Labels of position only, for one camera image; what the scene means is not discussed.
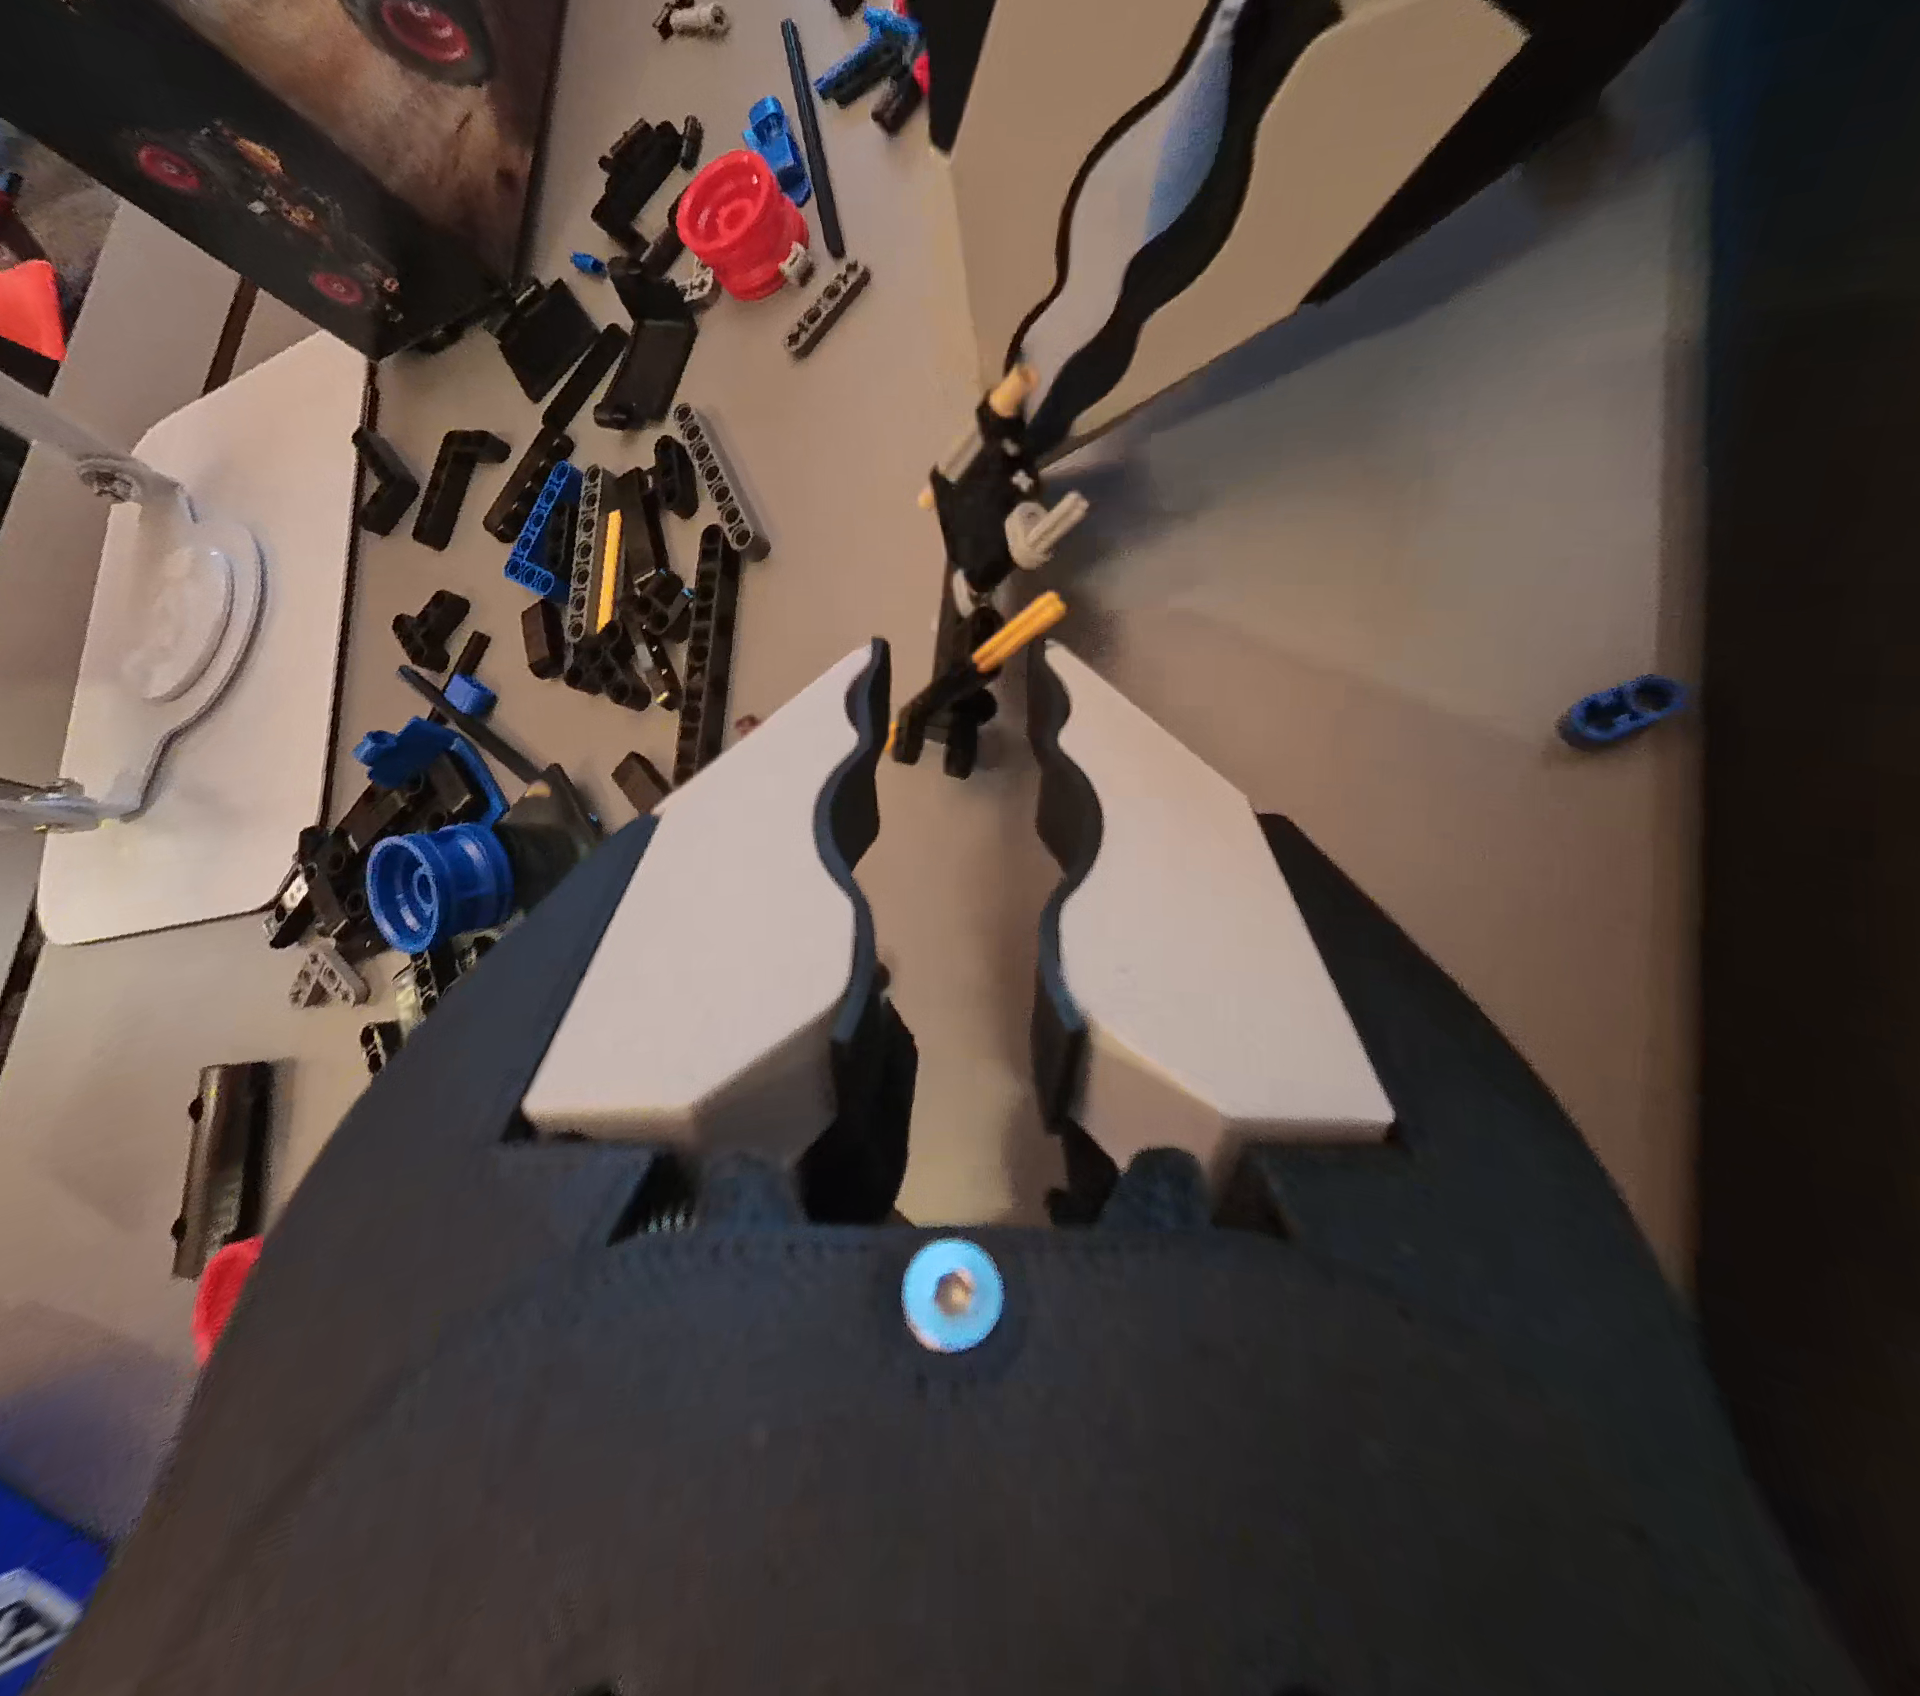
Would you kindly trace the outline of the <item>black frame subassembly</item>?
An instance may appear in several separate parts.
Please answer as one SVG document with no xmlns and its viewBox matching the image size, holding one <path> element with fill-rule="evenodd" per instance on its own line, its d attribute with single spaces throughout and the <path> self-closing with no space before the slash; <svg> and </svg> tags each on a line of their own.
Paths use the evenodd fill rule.
<svg viewBox="0 0 1920 1696">
<path fill-rule="evenodd" d="M 498 810 L 493 778 L 473 773 L 453 753 L 390 788 L 368 784 L 339 824 L 301 829 L 290 871 L 263 915 L 268 943 L 288 951 L 324 942 L 350 964 L 383 955 L 388 942 L 368 908 L 373 847 Z"/>
</svg>

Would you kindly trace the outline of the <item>dark grey thin liftarm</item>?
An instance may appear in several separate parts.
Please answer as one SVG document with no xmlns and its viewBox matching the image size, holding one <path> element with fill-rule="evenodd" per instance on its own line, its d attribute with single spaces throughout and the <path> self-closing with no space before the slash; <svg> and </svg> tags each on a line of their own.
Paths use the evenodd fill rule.
<svg viewBox="0 0 1920 1696">
<path fill-rule="evenodd" d="M 828 340 L 828 334 L 835 331 L 850 306 L 871 289 L 871 281 L 874 270 L 865 259 L 844 259 L 784 331 L 786 360 L 805 363 Z"/>
</svg>

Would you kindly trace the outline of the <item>dark grey beam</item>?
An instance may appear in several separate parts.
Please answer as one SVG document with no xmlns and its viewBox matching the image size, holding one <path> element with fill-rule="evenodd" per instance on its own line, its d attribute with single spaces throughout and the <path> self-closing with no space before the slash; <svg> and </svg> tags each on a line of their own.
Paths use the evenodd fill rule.
<svg viewBox="0 0 1920 1696">
<path fill-rule="evenodd" d="M 599 598 L 599 568 L 601 568 L 601 537 L 604 537 L 604 485 L 608 485 L 604 467 L 590 465 L 582 470 L 578 500 L 573 505 L 567 609 L 563 609 L 567 649 L 582 643 L 595 630 L 595 609 L 599 609 L 595 598 Z"/>
</svg>

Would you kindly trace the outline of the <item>black flat panel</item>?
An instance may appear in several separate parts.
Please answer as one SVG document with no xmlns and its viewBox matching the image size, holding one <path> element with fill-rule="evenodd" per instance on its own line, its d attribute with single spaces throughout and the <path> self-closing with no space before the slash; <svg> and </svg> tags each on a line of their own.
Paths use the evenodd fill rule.
<svg viewBox="0 0 1920 1696">
<path fill-rule="evenodd" d="M 543 406 L 590 360 L 601 326 L 563 280 L 533 281 L 512 298 L 493 340 L 520 394 Z"/>
</svg>

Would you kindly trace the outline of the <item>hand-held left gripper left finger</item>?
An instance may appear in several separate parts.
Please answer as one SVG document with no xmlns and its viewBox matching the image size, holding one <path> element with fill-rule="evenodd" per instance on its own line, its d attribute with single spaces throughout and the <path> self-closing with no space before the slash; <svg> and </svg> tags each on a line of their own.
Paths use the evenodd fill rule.
<svg viewBox="0 0 1920 1696">
<path fill-rule="evenodd" d="M 781 1163 L 828 1137 L 878 972 L 855 867 L 889 708 L 874 637 L 660 801 L 528 1088 L 537 1133 Z"/>
</svg>

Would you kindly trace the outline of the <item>small blue two-hole beam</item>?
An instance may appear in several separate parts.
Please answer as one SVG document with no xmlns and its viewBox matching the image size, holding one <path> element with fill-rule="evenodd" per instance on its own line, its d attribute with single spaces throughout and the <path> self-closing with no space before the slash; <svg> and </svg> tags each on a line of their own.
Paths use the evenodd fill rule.
<svg viewBox="0 0 1920 1696">
<path fill-rule="evenodd" d="M 1608 753 L 1683 716 L 1692 695 L 1672 675 L 1635 675 L 1571 702 L 1554 735 L 1567 749 Z"/>
</svg>

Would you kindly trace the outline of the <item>thin black axle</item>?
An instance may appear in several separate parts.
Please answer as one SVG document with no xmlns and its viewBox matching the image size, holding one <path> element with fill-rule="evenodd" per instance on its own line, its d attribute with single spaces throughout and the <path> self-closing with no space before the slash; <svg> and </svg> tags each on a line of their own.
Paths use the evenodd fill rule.
<svg viewBox="0 0 1920 1696">
<path fill-rule="evenodd" d="M 504 772 L 512 772 L 520 784 L 537 784 L 548 766 L 533 762 L 528 753 L 512 746 L 504 736 L 493 730 L 493 725 L 458 708 L 427 675 L 413 666 L 399 666 L 397 678 L 417 695 L 456 735 L 461 735 L 479 756 L 493 758 Z"/>
</svg>

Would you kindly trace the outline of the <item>red object under table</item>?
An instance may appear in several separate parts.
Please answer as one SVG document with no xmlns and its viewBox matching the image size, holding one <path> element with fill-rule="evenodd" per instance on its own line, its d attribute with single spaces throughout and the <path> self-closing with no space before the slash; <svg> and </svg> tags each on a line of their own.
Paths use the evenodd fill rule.
<svg viewBox="0 0 1920 1696">
<path fill-rule="evenodd" d="M 46 257 L 11 262 L 3 270 L 3 340 L 49 364 L 64 363 L 68 326 L 58 270 Z"/>
</svg>

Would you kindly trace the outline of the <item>black bent beam cluster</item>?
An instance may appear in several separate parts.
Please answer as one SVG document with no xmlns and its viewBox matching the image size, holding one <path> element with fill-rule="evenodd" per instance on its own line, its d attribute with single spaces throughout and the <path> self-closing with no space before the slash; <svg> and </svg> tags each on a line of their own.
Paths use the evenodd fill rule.
<svg viewBox="0 0 1920 1696">
<path fill-rule="evenodd" d="M 642 211 L 669 177 L 698 171 L 704 146 L 707 129 L 698 116 L 689 116 L 683 125 L 634 120 L 599 159 L 599 171 L 604 174 L 604 192 L 592 209 L 590 220 L 616 247 L 634 247 Z"/>
</svg>

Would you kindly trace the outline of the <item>black beam assembly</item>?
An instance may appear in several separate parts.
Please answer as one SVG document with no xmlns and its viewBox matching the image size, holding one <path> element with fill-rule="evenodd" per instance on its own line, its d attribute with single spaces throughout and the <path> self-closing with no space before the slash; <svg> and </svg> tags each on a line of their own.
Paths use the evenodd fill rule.
<svg viewBox="0 0 1920 1696">
<path fill-rule="evenodd" d="M 891 716 L 887 736 L 889 758 L 904 767 L 934 743 L 948 778 L 973 778 L 982 730 L 998 716 L 998 678 L 1064 620 L 1056 591 L 1022 607 L 1008 602 L 1011 585 L 1039 577 L 1089 516 L 1083 493 L 1048 493 L 1039 432 L 1028 421 L 1039 382 L 1031 364 L 1017 363 L 927 476 L 921 508 L 942 534 L 946 598 L 933 678 Z"/>
</svg>

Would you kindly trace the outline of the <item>long grey beam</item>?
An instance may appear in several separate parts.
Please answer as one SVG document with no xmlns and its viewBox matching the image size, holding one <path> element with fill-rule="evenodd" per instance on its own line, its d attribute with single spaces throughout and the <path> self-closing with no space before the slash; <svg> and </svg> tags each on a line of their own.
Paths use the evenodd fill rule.
<svg viewBox="0 0 1920 1696">
<path fill-rule="evenodd" d="M 733 461 L 733 450 L 728 446 L 717 418 L 690 402 L 675 402 L 669 421 L 689 450 L 689 458 L 730 552 L 748 564 L 768 559 L 772 537 L 766 530 L 754 490 L 740 473 L 740 465 Z"/>
</svg>

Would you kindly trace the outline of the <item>long black axle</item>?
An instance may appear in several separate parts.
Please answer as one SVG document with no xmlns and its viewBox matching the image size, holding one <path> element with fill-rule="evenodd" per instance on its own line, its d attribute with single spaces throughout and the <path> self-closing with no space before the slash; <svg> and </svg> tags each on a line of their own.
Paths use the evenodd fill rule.
<svg viewBox="0 0 1920 1696">
<path fill-rule="evenodd" d="M 820 238 L 823 238 L 828 254 L 833 259 L 844 259 L 850 254 L 850 243 L 847 243 L 844 214 L 835 205 L 835 188 L 830 181 L 828 149 L 820 138 L 819 93 L 808 77 L 801 30 L 795 20 L 790 17 L 781 20 L 781 43 L 784 43 L 784 61 L 790 71 L 793 119 L 801 133 L 801 159 L 805 159 L 805 171 L 811 181 L 811 203 L 815 203 L 815 214 L 820 223 Z"/>
</svg>

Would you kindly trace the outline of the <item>dark grey connector piece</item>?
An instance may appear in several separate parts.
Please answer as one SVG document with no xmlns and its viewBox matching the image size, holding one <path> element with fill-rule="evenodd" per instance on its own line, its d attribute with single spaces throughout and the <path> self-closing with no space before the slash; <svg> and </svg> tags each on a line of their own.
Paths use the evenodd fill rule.
<svg viewBox="0 0 1920 1696">
<path fill-rule="evenodd" d="M 261 1234 L 272 1147 L 272 1061 L 224 1061 L 198 1075 L 188 1153 L 172 1225 L 172 1276 L 195 1283 L 213 1255 Z"/>
</svg>

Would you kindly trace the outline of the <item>red wheel rim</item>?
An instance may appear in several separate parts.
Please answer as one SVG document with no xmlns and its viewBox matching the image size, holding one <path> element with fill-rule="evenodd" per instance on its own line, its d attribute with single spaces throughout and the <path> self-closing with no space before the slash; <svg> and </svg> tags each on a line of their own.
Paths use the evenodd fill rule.
<svg viewBox="0 0 1920 1696">
<path fill-rule="evenodd" d="M 755 149 L 730 149 L 704 165 L 675 203 L 675 230 L 686 250 L 711 270 L 720 292 L 738 303 L 786 292 L 793 250 L 801 270 L 811 265 L 805 214 Z"/>
<path fill-rule="evenodd" d="M 231 1312 L 258 1270 L 261 1251 L 268 1239 L 237 1239 L 217 1247 L 195 1285 L 193 1306 L 193 1342 L 195 1342 L 195 1369 L 204 1369 L 231 1322 Z"/>
</svg>

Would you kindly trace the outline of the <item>blue wheel rim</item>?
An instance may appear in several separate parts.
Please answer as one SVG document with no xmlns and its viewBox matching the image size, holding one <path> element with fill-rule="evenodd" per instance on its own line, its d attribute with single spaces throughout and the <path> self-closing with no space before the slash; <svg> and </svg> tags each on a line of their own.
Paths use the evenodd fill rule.
<svg viewBox="0 0 1920 1696">
<path fill-rule="evenodd" d="M 488 824 L 450 824 L 374 841 L 366 897 L 388 947 L 422 956 L 458 934 L 508 924 L 518 882 Z"/>
</svg>

